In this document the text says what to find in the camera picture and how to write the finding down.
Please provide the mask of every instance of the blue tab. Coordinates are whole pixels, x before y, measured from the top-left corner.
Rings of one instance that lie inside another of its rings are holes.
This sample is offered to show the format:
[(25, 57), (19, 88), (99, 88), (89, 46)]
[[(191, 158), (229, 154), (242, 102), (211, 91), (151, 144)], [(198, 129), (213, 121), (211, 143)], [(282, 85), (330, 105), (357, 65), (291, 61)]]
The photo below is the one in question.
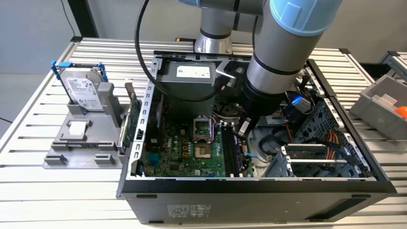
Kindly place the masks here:
[(73, 62), (63, 61), (63, 62), (61, 62), (58, 64), (58, 67), (61, 67), (61, 68), (70, 68), (70, 67), (73, 67)]
[(257, 155), (257, 154), (251, 154), (251, 153), (249, 153), (249, 152), (245, 152), (245, 156), (250, 156), (250, 157), (258, 157), (258, 155)]
[(182, 3), (201, 7), (202, 6), (202, 0), (179, 0)]
[(102, 62), (99, 62), (98, 67), (99, 67), (101, 73), (102, 73), (102, 81), (109, 82), (107, 69)]

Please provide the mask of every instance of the gray plastic tray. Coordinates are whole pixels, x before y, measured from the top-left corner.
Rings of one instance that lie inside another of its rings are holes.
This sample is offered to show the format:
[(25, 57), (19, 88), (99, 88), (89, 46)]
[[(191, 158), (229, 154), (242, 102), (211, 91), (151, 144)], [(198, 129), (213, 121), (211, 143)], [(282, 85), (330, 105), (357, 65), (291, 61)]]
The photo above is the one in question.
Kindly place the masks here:
[(397, 100), (397, 107), (407, 106), (407, 86), (390, 76), (383, 76), (361, 92), (361, 98), (350, 112), (393, 140), (407, 140), (407, 120), (373, 96), (387, 94)]

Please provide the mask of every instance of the metal slat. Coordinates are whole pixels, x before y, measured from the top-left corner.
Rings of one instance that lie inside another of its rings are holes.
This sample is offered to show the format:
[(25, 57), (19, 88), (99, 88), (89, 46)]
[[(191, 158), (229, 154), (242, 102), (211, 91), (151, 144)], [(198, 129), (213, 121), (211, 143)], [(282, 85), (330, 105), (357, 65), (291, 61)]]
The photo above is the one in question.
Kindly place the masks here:
[[(109, 82), (113, 83), (115, 85), (115, 88), (123, 87), (125, 88), (125, 84), (126, 83), (133, 83), (135, 88), (146, 88), (147, 86), (147, 77), (146, 75), (135, 78), (134, 75), (131, 75), (133, 78), (123, 78), (123, 79), (110, 79)], [(59, 80), (57, 80), (53, 84), (53, 86), (62, 86), (62, 82)]]
[[(119, 97), (121, 104), (130, 104), (130, 97)], [(47, 95), (42, 98), (42, 104), (69, 104), (70, 99), (67, 95)]]
[(33, 112), (42, 115), (66, 115), (69, 108), (66, 104), (39, 104), (33, 108)]
[(351, 87), (347, 87), (347, 88), (341, 88), (341, 89), (335, 89), (335, 92), (337, 93), (343, 93), (343, 94), (357, 94), (357, 95), (359, 95), (359, 93), (362, 92), (362, 90), (361, 89), (354, 89), (354, 88), (351, 88)]
[(358, 130), (361, 137), (366, 141), (386, 141), (389, 138), (377, 130)]
[[(146, 90), (143, 90), (142, 88), (135, 88), (135, 93), (137, 93), (138, 96), (143, 96), (145, 92), (146, 92)], [(63, 86), (54, 86), (54, 87), (51, 87), (49, 92), (47, 92), (47, 94), (67, 95)], [(115, 88), (114, 89), (114, 95), (115, 96), (127, 96), (129, 97), (126, 88), (121, 88), (121, 87)]]
[(47, 152), (11, 153), (0, 154), (0, 165), (3, 166), (41, 166), (45, 163)]
[(357, 79), (361, 80), (362, 79), (362, 75), (358, 73), (325, 73), (325, 77), (327, 79), (333, 78), (333, 79)]
[(11, 150), (49, 151), (54, 139), (14, 139), (9, 143)]
[[(97, 187), (105, 187), (105, 183), (94, 183)], [(22, 201), (14, 202), (0, 202), (0, 212), (33, 212), (39, 209), (65, 209), (66, 211), (99, 211), (105, 210), (131, 210), (126, 200), (67, 200), (67, 201)]]
[(371, 151), (407, 153), (407, 142), (391, 142), (391, 141), (367, 142), (367, 146)]
[(59, 176), (54, 175), (53, 172), (39, 174), (41, 177), (29, 176), (27, 174), (19, 174), (17, 176), (0, 175), (0, 182), (117, 182), (121, 178), (121, 174), (111, 175), (93, 175), (83, 173), (81, 176), (73, 176), (70, 173), (62, 174)]
[(390, 180), (407, 180), (407, 172), (387, 172), (386, 175)]
[(21, 137), (50, 137), (55, 138), (61, 126), (26, 126), (22, 128)]
[(321, 51), (321, 50), (314, 50), (311, 52), (311, 55), (321, 55), (321, 56), (343, 56), (342, 52), (339, 50), (337, 51)]
[(342, 102), (357, 102), (359, 98), (351, 98), (351, 97), (338, 97), (338, 100), (342, 104)]
[(382, 166), (407, 166), (406, 153), (387, 153), (379, 150), (374, 155)]
[[(2, 201), (57, 201), (57, 200), (117, 200), (117, 190), (110, 187), (117, 187), (118, 182), (49, 182), (49, 183), (10, 183), (11, 185), (21, 184), (23, 189), (7, 190), (0, 192)], [(0, 212), (13, 212), (2, 210), (3, 202), (0, 202)]]
[(350, 62), (338, 62), (338, 61), (315, 61), (319, 67), (347, 67), (353, 68)]
[(358, 95), (358, 94), (341, 94), (341, 93), (338, 93), (337, 96), (339, 98), (359, 98), (361, 97), (361, 95)]
[(358, 130), (373, 130), (374, 128), (367, 123), (354, 123)]
[(27, 125), (62, 125), (66, 115), (39, 114), (27, 118)]
[(369, 87), (369, 84), (361, 80), (327, 80), (327, 81), (333, 87), (335, 87), (335, 86), (349, 86), (349, 87), (366, 86), (366, 87)]
[(407, 197), (389, 197), (377, 203), (377, 205), (397, 205), (397, 204), (407, 204)]
[(358, 73), (358, 71), (350, 68), (341, 68), (341, 67), (321, 67), (319, 68), (323, 73)]
[(142, 225), (137, 219), (123, 219), (123, 220), (111, 220), (111, 219), (85, 219), (85, 220), (66, 220), (66, 221), (29, 221), (29, 222), (6, 222), (2, 223), (2, 229), (73, 229), (73, 228), (143, 228), (149, 227)]
[(405, 205), (371, 205), (362, 209), (353, 216), (383, 216), (383, 215), (405, 215), (407, 214), (407, 204)]
[(354, 106), (354, 102), (341, 102), (341, 105), (343, 105), (345, 107), (350, 106), (353, 107)]
[(343, 56), (319, 56), (311, 54), (309, 59), (314, 59), (315, 61), (349, 62), (349, 60)]
[(385, 170), (385, 172), (407, 172), (407, 166), (382, 166), (382, 169)]
[(0, 222), (21, 222), (21, 221), (49, 221), (49, 220), (85, 220), (85, 219), (135, 219), (137, 216), (133, 210), (123, 211), (82, 211), (81, 209), (62, 214), (61, 212), (50, 211), (25, 213), (0, 213)]

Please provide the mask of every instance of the black cable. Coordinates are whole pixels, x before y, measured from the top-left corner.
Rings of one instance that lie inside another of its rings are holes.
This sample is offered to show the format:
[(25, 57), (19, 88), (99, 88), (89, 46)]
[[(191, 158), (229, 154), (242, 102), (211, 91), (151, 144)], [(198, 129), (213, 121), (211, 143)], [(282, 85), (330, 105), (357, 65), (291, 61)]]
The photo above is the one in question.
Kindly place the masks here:
[(178, 99), (181, 101), (186, 101), (186, 102), (202, 102), (202, 101), (206, 101), (206, 100), (209, 100), (210, 98), (213, 98), (215, 96), (215, 94), (218, 93), (218, 89), (215, 89), (214, 92), (210, 95), (207, 95), (207, 96), (205, 96), (202, 98), (186, 99), (186, 98), (178, 97), (174, 94), (170, 94), (169, 90), (157, 82), (154, 76), (150, 73), (150, 70), (149, 70), (149, 68), (146, 66), (146, 63), (145, 63), (142, 50), (141, 50), (141, 27), (142, 27), (142, 20), (143, 20), (145, 11), (146, 11), (149, 2), (150, 2), (150, 0), (145, 0), (145, 2), (143, 2), (141, 13), (139, 13), (139, 18), (138, 18), (138, 22), (137, 22), (137, 29), (135, 29), (135, 48), (137, 48), (138, 59), (139, 59), (141, 66), (143, 68), (145, 74), (146, 74), (147, 78), (150, 79), (150, 81), (153, 82), (153, 84), (157, 86), (157, 88), (169, 97), (173, 97), (173, 98), (175, 98), (175, 99)]
[(259, 16), (257, 16), (255, 18), (255, 24), (254, 24), (254, 30), (253, 30), (253, 45), (254, 45), (254, 52), (255, 52), (255, 36), (257, 36), (257, 26), (258, 26), (258, 20), (259, 20)]
[(269, 163), (269, 161), (263, 161), (259, 156), (251, 156), (251, 157), (257, 158), (263, 163)]
[(277, 152), (270, 152), (270, 151), (266, 151), (265, 149), (263, 149), (263, 143), (266, 142), (266, 141), (269, 141), (269, 140), (273, 140), (273, 141), (275, 141), (275, 143), (277, 144), (279, 144), (281, 146), (283, 146), (283, 145), (286, 145), (287, 144), (287, 142), (285, 142), (282, 139), (279, 139), (277, 136), (275, 136), (275, 134), (281, 131), (281, 130), (283, 130), (285, 128), (274, 128), (273, 130), (271, 130), (271, 133), (270, 134), (267, 134), (262, 139), (261, 139), (261, 141), (259, 141), (259, 143), (258, 143), (258, 147), (259, 147), (259, 150), (261, 150), (261, 152), (262, 153), (265, 153), (266, 155), (273, 155), (273, 156), (275, 156), (278, 153)]
[(74, 37), (77, 37), (75, 30), (74, 30), (74, 27), (73, 27), (73, 24), (71, 24), (71, 21), (70, 21), (69, 15), (67, 15), (67, 11), (66, 11), (66, 5), (65, 5), (65, 2), (63, 2), (63, 0), (61, 0), (61, 1), (62, 1), (62, 4), (63, 4), (63, 9), (65, 9), (66, 18), (67, 18), (67, 21), (69, 21), (70, 27), (71, 27), (71, 29), (73, 29)]
[(7, 120), (6, 118), (2, 118), (2, 117), (0, 117), (0, 120), (6, 121), (9, 123), (14, 123), (11, 120)]
[(226, 107), (227, 105), (229, 105), (229, 103), (225, 103), (225, 104), (222, 105), (219, 112), (223, 111), (223, 109), (225, 109), (225, 107)]

